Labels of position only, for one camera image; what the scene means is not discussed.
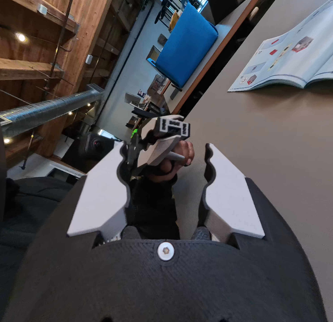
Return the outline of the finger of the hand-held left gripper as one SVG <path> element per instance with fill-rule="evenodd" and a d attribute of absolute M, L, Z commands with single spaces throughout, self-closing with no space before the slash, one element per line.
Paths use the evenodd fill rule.
<path fill-rule="evenodd" d="M 148 120 L 140 131 L 140 144 L 153 145 L 167 136 L 166 119 L 156 117 Z"/>
<path fill-rule="evenodd" d="M 172 151 L 180 139 L 180 135 L 158 139 L 155 144 L 150 145 L 147 150 L 141 150 L 137 160 L 137 168 L 157 166 L 165 158 L 174 161 L 181 161 L 181 155 Z"/>

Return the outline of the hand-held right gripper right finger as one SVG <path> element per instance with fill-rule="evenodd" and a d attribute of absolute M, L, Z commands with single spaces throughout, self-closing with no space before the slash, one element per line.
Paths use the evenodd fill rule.
<path fill-rule="evenodd" d="M 212 144 L 205 145 L 207 181 L 198 210 L 198 225 L 219 242 L 233 233 L 262 239 L 265 236 L 245 175 Z"/>

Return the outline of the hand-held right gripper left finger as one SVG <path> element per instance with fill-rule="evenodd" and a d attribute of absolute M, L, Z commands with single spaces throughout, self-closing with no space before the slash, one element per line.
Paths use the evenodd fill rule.
<path fill-rule="evenodd" d="M 130 188 L 120 173 L 121 166 L 126 164 L 126 151 L 126 142 L 117 143 L 85 176 L 67 230 L 69 237 L 98 231 L 109 242 L 126 227 Z"/>

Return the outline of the red and grey brick assembly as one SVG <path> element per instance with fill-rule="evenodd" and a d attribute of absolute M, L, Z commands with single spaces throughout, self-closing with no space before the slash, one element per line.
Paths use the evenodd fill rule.
<path fill-rule="evenodd" d="M 157 138 L 179 135 L 181 140 L 186 140 L 190 137 L 190 124 L 181 115 L 161 116 L 157 118 L 153 135 Z"/>

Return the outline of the person's left forearm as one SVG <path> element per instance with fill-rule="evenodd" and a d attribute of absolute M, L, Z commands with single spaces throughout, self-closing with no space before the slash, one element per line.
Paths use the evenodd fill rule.
<path fill-rule="evenodd" d="M 149 240 L 179 240 L 177 211 L 173 185 L 177 174 L 169 181 L 155 183 L 146 177 L 130 181 L 131 200 L 126 210 L 127 225 L 133 226 L 140 238 Z"/>

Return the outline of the grey desk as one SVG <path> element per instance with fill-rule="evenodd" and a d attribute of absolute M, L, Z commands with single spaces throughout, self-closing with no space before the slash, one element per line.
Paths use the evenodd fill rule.
<path fill-rule="evenodd" d="M 260 44 L 294 28 L 328 0 L 275 0 L 185 121 L 194 163 L 174 185 L 181 239 L 190 239 L 206 184 L 206 143 L 251 178 L 289 224 L 316 275 L 332 321 L 332 87 L 271 85 L 227 92 Z"/>

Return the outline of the person's left hand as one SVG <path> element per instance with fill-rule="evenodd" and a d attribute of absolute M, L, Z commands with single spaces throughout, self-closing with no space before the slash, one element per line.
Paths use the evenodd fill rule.
<path fill-rule="evenodd" d="M 189 166 L 194 159 L 194 147 L 191 142 L 179 141 L 172 152 L 177 153 L 184 157 L 181 161 L 172 161 L 168 158 L 164 158 L 157 166 L 164 175 L 155 175 L 151 171 L 144 173 L 143 177 L 147 178 L 153 183 L 164 183 L 172 181 L 177 172 L 184 166 Z"/>

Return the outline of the black office chair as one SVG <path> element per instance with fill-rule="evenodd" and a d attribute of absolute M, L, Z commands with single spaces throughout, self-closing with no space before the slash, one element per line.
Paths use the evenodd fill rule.
<path fill-rule="evenodd" d="M 134 107 L 134 109 L 131 111 L 133 116 L 131 119 L 128 121 L 126 124 L 126 127 L 134 131 L 136 128 L 140 126 L 140 124 L 143 123 L 144 120 L 151 119 L 151 118 L 156 118 L 156 117 L 161 117 L 164 115 L 164 113 L 161 112 L 150 112 L 148 110 L 143 110 L 138 107 Z"/>

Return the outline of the silver monitor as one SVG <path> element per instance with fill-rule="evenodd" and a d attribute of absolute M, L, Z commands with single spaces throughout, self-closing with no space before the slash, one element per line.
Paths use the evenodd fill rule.
<path fill-rule="evenodd" d="M 142 100 L 143 98 L 140 96 L 129 94 L 127 92 L 125 93 L 125 99 L 124 99 L 125 103 L 128 104 L 133 103 L 135 106 L 138 106 Z"/>

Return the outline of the cardboard box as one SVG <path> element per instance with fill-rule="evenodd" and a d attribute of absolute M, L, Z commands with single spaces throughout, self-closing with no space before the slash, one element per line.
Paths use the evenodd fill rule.
<path fill-rule="evenodd" d="M 170 84 L 170 80 L 163 75 L 156 74 L 151 85 L 148 88 L 147 94 L 151 97 L 161 96 Z"/>

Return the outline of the person's black clothing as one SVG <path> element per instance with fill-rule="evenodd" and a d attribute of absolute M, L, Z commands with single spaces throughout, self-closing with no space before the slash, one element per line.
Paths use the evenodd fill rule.
<path fill-rule="evenodd" d="M 6 173 L 5 146 L 1 141 L 1 295 L 10 292 L 36 233 L 73 187 L 53 177 L 13 180 Z"/>

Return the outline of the grey table with wooden edge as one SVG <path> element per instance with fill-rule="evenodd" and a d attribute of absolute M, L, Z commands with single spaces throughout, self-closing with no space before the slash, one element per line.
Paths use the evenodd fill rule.
<path fill-rule="evenodd" d="M 199 102 L 208 88 L 206 82 L 208 82 L 212 72 L 210 71 L 212 66 L 258 2 L 259 0 L 244 0 L 223 20 L 216 24 L 215 27 L 218 31 L 217 40 L 189 77 L 182 90 L 173 99 L 168 100 L 168 107 L 171 114 L 181 113 L 187 116 Z"/>

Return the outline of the blue felt storage bin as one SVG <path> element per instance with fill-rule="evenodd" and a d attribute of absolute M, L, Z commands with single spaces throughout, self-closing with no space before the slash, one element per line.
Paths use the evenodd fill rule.
<path fill-rule="evenodd" d="M 215 25 L 188 3 L 156 61 L 147 61 L 181 91 L 218 35 Z"/>

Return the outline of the yellow bag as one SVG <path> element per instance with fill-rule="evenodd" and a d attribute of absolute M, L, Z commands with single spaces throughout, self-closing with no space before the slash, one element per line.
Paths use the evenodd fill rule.
<path fill-rule="evenodd" d="M 175 25 L 177 24 L 181 14 L 182 14 L 182 10 L 179 10 L 179 11 L 173 13 L 170 23 L 169 23 L 169 27 L 168 27 L 169 33 L 171 33 L 173 31 L 173 29 L 175 28 Z"/>

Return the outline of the cluster of black bar stools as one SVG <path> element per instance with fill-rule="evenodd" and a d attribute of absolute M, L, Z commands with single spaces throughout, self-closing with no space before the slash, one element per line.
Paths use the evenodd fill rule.
<path fill-rule="evenodd" d="M 181 16 L 183 10 L 184 7 L 181 5 L 181 0 L 162 0 L 161 9 L 156 16 L 155 24 L 161 22 L 170 29 L 173 15 Z"/>

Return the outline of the light blue instruction booklet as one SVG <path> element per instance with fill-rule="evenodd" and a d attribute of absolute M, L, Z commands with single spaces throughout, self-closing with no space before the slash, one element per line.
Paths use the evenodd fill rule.
<path fill-rule="evenodd" d="M 304 89 L 333 79 L 333 0 L 328 0 L 300 24 L 262 42 L 228 92 L 271 84 Z"/>

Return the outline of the silver air duct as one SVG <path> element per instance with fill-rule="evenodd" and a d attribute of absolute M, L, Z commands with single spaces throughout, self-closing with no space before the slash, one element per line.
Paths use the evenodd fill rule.
<path fill-rule="evenodd" d="M 87 90 L 57 99 L 45 100 L 0 112 L 1 130 L 4 138 L 12 138 L 28 130 L 66 115 L 87 103 L 100 101 L 104 89 L 96 84 L 87 85 Z"/>

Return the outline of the framed wall picture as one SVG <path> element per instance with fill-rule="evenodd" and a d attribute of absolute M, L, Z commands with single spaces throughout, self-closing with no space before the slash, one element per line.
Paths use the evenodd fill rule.
<path fill-rule="evenodd" d="M 161 53 L 161 50 L 159 50 L 159 48 L 157 48 L 155 45 L 153 45 L 146 57 L 146 60 L 156 62 L 160 53 Z"/>

